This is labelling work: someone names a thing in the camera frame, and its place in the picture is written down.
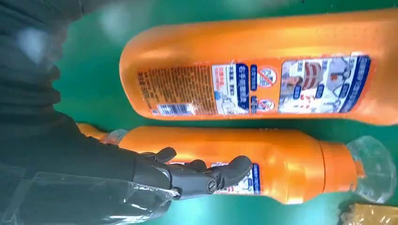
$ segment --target green table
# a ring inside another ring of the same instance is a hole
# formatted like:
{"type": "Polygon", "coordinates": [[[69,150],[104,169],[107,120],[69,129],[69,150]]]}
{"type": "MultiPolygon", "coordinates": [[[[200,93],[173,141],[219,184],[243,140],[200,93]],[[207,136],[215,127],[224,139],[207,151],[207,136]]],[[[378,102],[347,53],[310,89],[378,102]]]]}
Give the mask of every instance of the green table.
{"type": "MultiPolygon", "coordinates": [[[[77,121],[108,131],[142,125],[294,128],[321,140],[338,142],[372,135],[392,151],[398,162],[398,126],[375,127],[346,120],[148,120],[131,108],[118,74],[118,60],[125,43],[139,32],[160,24],[394,6],[398,6],[398,0],[131,0],[128,5],[113,5],[70,27],[64,45],[64,58],[58,63],[62,77],[55,86],[62,92],[62,102],[56,108],[77,121]]],[[[338,221],[339,206],[356,200],[351,194],[341,193],[322,195],[301,205],[282,205],[267,197],[214,195],[174,202],[167,215],[146,224],[334,225],[338,221]]],[[[388,204],[398,206],[398,195],[388,204]]]]}

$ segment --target clear plastic bag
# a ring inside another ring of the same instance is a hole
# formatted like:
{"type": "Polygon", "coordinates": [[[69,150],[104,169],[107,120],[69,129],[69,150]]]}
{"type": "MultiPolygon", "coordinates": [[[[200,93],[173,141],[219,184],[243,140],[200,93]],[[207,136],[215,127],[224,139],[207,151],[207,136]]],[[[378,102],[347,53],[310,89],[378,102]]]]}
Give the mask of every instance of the clear plastic bag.
{"type": "Polygon", "coordinates": [[[398,224],[398,208],[382,205],[354,204],[351,212],[343,213],[343,225],[395,225],[398,224]]]}
{"type": "Polygon", "coordinates": [[[176,191],[124,180],[39,172],[32,179],[1,168],[0,225],[120,225],[161,216],[176,191]]]}

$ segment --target barcode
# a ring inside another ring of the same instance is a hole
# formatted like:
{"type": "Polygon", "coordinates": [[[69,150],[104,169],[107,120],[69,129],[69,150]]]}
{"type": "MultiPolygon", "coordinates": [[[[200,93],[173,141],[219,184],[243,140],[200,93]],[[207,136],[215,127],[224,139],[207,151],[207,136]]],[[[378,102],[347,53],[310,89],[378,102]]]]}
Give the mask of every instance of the barcode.
{"type": "Polygon", "coordinates": [[[158,105],[162,116],[190,116],[194,114],[192,104],[158,105]]]}

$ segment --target plastic bottle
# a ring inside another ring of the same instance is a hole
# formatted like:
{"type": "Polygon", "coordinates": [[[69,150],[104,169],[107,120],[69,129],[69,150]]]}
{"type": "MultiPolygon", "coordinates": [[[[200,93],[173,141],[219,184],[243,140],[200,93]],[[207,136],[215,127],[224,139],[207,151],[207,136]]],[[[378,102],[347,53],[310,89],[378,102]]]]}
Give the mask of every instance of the plastic bottle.
{"type": "Polygon", "coordinates": [[[296,130],[139,127],[114,137],[120,133],[126,132],[112,132],[105,142],[120,140],[113,144],[140,153],[173,147],[178,155],[171,163],[202,159],[214,166],[237,155],[248,156],[254,162],[252,171],[219,194],[266,195],[294,204],[322,193],[353,191],[384,203],[397,184],[390,153],[370,136],[344,145],[321,142],[296,130]]]}
{"type": "Polygon", "coordinates": [[[161,26],[123,50],[133,108],[160,120],[398,122],[398,10],[161,26]]]}

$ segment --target bottle label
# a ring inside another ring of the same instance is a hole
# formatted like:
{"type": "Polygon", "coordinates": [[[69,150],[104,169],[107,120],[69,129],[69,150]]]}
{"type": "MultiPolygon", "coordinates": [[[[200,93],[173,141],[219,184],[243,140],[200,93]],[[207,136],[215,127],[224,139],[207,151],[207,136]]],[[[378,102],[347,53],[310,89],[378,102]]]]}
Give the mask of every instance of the bottle label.
{"type": "MultiPolygon", "coordinates": [[[[228,163],[213,163],[211,166],[227,165],[228,163]]],[[[251,171],[237,185],[219,190],[216,194],[222,195],[259,195],[260,194],[260,167],[254,163],[251,171]]]]}
{"type": "Polygon", "coordinates": [[[209,63],[142,69],[138,83],[158,116],[345,113],[359,100],[370,63],[366,55],[209,63]]]}

